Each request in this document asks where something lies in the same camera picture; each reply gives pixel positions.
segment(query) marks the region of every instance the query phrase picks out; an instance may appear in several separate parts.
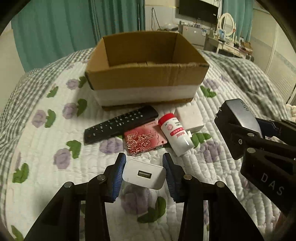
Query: wall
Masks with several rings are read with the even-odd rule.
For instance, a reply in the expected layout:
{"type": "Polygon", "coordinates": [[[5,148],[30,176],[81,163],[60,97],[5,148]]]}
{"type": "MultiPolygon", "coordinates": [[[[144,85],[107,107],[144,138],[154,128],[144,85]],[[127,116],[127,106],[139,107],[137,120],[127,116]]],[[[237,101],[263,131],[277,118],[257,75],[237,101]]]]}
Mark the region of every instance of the wall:
{"type": "MultiPolygon", "coordinates": [[[[205,2],[213,4],[214,0],[203,0],[205,2]]],[[[222,0],[220,1],[220,8],[218,9],[218,14],[221,16],[222,13],[222,0]]],[[[156,17],[158,19],[159,25],[162,28],[166,24],[179,24],[179,21],[192,22],[195,23],[196,19],[180,15],[178,12],[179,0],[146,0],[145,1],[145,20],[146,20],[146,30],[151,30],[151,9],[155,9],[156,17]]],[[[210,28],[211,24],[205,21],[201,22],[197,20],[197,23],[203,23],[204,28],[210,28]]],[[[158,29],[158,25],[155,19],[155,28],[158,29]]]]}
{"type": "Polygon", "coordinates": [[[24,68],[15,46],[15,39],[11,23],[0,36],[0,114],[6,105],[20,77],[24,75],[24,68]]]}
{"type": "Polygon", "coordinates": [[[260,8],[253,10],[250,42],[254,63],[267,74],[284,101],[288,101],[296,84],[296,53],[275,19],[260,8]]]}

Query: mirror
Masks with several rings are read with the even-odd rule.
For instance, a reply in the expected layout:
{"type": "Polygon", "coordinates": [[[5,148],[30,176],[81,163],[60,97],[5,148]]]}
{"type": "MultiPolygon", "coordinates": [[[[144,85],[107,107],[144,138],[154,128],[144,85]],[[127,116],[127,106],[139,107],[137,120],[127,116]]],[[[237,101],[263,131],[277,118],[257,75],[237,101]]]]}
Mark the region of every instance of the mirror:
{"type": "Polygon", "coordinates": [[[233,34],[234,25],[233,17],[229,13],[222,14],[219,20],[219,28],[225,30],[226,36],[233,34]]]}

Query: curtain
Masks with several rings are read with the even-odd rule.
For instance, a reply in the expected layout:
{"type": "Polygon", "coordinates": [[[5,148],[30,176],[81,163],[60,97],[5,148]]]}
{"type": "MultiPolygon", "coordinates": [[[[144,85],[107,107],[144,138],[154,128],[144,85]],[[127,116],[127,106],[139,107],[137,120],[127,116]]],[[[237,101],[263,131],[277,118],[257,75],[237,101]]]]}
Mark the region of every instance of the curtain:
{"type": "Polygon", "coordinates": [[[235,35],[250,40],[254,0],[223,0],[223,13],[230,13],[237,24],[235,35]]]}
{"type": "Polygon", "coordinates": [[[95,47],[105,35],[143,30],[144,18],[143,0],[31,0],[12,19],[12,29],[28,72],[95,47]]]}

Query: television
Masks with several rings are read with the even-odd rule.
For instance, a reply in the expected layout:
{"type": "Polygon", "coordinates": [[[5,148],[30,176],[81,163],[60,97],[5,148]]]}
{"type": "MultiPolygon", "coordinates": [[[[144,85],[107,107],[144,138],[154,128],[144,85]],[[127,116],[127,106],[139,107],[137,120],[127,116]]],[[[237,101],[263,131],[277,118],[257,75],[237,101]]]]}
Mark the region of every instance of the television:
{"type": "Polygon", "coordinates": [[[217,24],[218,7],[202,0],[180,0],[179,14],[217,24]]]}

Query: metal pin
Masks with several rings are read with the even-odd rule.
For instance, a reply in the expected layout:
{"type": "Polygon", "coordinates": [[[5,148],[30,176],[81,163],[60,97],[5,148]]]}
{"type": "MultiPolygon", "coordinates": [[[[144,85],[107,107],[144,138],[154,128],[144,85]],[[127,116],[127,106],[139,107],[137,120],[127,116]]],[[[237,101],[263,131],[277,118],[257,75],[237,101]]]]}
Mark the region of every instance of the metal pin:
{"type": "Polygon", "coordinates": [[[255,150],[254,148],[252,148],[252,147],[249,147],[249,148],[247,149],[247,152],[248,152],[248,153],[255,153],[256,150],[255,150]]]}
{"type": "Polygon", "coordinates": [[[224,184],[224,182],[217,182],[216,183],[216,185],[218,186],[218,187],[220,187],[220,188],[223,188],[223,187],[225,187],[225,184],[224,184]]]}
{"type": "Polygon", "coordinates": [[[191,179],[192,179],[192,176],[189,175],[189,174],[185,174],[185,175],[183,176],[183,178],[184,178],[185,180],[191,180],[191,179]]]}
{"type": "Polygon", "coordinates": [[[66,182],[65,184],[64,184],[64,187],[65,188],[69,188],[69,187],[71,187],[72,186],[72,182],[66,182]]]}
{"type": "Polygon", "coordinates": [[[104,174],[100,174],[96,177],[99,181],[105,180],[105,175],[104,174]]]}

